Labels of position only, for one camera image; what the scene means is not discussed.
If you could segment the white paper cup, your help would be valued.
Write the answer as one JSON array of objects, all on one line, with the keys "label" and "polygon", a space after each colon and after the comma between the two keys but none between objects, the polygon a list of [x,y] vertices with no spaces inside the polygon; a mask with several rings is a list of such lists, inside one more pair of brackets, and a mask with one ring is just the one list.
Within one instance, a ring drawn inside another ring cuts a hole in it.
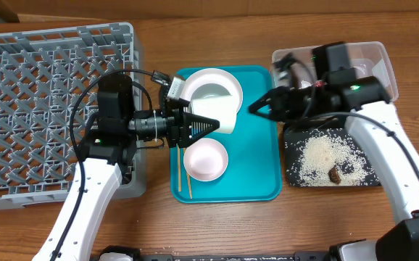
[{"label": "white paper cup", "polygon": [[191,101],[190,113],[218,120],[217,133],[231,134],[236,125],[238,99],[235,96],[215,96]]}]

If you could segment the pink bowl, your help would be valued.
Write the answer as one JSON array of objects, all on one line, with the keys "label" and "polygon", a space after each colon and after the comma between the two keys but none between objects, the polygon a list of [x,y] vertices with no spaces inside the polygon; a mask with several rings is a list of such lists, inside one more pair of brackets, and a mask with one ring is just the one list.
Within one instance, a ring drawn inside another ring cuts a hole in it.
[{"label": "pink bowl", "polygon": [[186,149],[183,164],[192,178],[202,182],[215,181],[228,167],[228,153],[219,141],[202,138]]}]

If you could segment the brown food scrap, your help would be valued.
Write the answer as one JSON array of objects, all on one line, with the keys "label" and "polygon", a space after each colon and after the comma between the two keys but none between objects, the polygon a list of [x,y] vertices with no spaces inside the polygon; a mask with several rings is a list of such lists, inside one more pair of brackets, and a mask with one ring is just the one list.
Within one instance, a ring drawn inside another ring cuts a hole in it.
[{"label": "brown food scrap", "polygon": [[332,167],[328,171],[328,177],[332,183],[339,185],[341,183],[341,178],[339,176],[339,169],[337,166]]}]

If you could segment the grey bowl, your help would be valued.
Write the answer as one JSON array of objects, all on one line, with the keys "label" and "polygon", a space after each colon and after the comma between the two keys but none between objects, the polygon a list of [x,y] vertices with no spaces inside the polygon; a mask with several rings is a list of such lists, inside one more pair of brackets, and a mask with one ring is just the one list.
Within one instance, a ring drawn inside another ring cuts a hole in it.
[{"label": "grey bowl", "polygon": [[208,99],[219,96],[229,96],[231,93],[222,85],[208,83],[198,87],[191,95],[191,100]]}]

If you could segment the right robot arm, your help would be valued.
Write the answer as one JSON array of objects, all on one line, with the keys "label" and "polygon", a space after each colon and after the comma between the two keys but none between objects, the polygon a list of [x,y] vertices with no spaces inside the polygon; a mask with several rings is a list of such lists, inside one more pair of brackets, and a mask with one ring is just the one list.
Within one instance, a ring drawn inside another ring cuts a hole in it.
[{"label": "right robot arm", "polygon": [[279,49],[274,88],[249,106],[288,128],[339,117],[364,150],[389,198],[394,227],[375,241],[331,246],[322,260],[419,260],[419,154],[394,102],[394,70],[378,41]]}]

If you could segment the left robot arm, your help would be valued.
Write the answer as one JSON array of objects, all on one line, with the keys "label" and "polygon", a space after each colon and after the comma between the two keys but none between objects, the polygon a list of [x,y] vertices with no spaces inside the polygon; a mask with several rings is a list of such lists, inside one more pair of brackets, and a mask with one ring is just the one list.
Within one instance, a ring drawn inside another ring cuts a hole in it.
[{"label": "left robot arm", "polygon": [[[132,79],[148,75],[160,85],[159,109],[138,110],[133,89],[146,89]],[[84,91],[97,88],[98,109],[86,123],[83,138],[69,135],[77,159],[75,176],[54,227],[35,260],[88,260],[107,206],[124,174],[141,150],[139,141],[159,141],[159,146],[186,148],[216,131],[216,119],[185,112],[189,102],[171,96],[176,78],[158,71],[119,69],[106,72]]]}]

